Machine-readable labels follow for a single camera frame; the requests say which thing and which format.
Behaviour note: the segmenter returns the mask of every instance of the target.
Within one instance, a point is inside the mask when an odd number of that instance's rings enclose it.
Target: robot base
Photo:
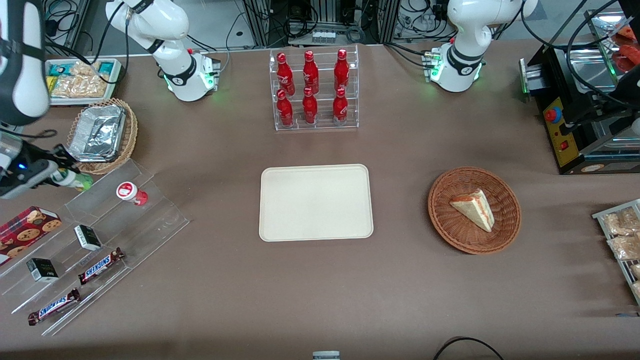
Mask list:
[[[423,65],[432,65],[433,69],[424,69],[424,77],[426,81],[440,85],[444,90],[450,92],[463,92],[471,87],[471,84],[480,76],[480,68],[478,65],[476,71],[470,72],[468,75],[460,75],[447,59],[447,51],[451,44],[444,44],[441,47],[434,47],[431,54],[422,57]]]
[[[196,72],[184,85],[171,84],[166,76],[164,77],[169,90],[182,101],[199,100],[209,92],[217,91],[220,82],[220,61],[214,61],[202,54],[192,56],[196,60]]]

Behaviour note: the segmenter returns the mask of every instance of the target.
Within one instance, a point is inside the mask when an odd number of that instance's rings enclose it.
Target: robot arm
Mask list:
[[[49,109],[44,76],[42,2],[0,0],[0,122],[24,126]],[[42,183],[58,168],[78,172],[62,145],[45,151],[0,132],[0,199],[12,199]]]
[[[538,0],[450,0],[447,13],[458,34],[453,45],[433,49],[431,81],[451,92],[471,87],[492,41],[488,25],[511,21],[521,8],[528,17],[537,5]]]
[[[114,12],[111,25],[153,55],[178,99],[195,101],[215,90],[218,73],[212,60],[191,54],[182,43],[189,19],[181,7],[170,0],[114,0],[106,4],[107,17]]]
[[[24,126],[49,109],[42,2],[0,1],[0,122]]]

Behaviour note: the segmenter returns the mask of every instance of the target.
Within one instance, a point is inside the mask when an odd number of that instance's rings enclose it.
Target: red lid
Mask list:
[[[116,195],[122,200],[131,200],[136,195],[136,185],[130,181],[125,181],[116,189]]]

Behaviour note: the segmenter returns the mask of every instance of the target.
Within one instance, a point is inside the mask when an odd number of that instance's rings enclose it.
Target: aluminum foil container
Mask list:
[[[69,145],[69,153],[81,162],[111,162],[118,157],[127,111],[117,105],[83,110]]]

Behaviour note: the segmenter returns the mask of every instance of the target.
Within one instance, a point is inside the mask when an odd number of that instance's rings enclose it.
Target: yellow panel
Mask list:
[[[552,102],[551,105],[549,105],[545,109],[545,113],[547,112],[547,110],[551,110],[555,107],[558,107],[561,110],[564,109],[560,98]],[[563,167],[571,162],[571,160],[574,160],[578,157],[578,155],[580,154],[580,152],[578,151],[578,146],[575,144],[573,134],[563,136],[560,133],[560,125],[564,124],[564,117],[562,117],[557,124],[551,124],[548,121],[545,121],[545,123],[547,124],[547,129],[549,130],[549,137],[551,137],[551,144],[553,145],[554,152],[556,153],[558,164]],[[561,150],[560,144],[565,141],[567,142],[569,147],[567,147],[565,150]]]

